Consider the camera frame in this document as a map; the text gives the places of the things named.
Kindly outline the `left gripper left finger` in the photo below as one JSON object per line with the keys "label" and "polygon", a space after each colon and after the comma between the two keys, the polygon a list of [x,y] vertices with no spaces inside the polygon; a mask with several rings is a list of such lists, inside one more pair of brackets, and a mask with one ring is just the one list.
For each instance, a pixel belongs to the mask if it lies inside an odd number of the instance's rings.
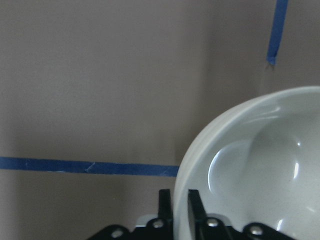
{"label": "left gripper left finger", "polygon": [[173,210],[170,189],[161,189],[158,197],[159,229],[164,230],[164,240],[173,240]]}

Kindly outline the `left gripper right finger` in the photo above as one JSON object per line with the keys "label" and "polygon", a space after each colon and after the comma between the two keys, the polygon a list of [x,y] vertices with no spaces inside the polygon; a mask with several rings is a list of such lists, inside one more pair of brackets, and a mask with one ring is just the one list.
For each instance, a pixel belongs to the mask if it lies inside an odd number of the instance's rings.
{"label": "left gripper right finger", "polygon": [[192,240],[202,240],[202,226],[207,219],[200,193],[196,189],[189,189],[187,194],[187,213]]}

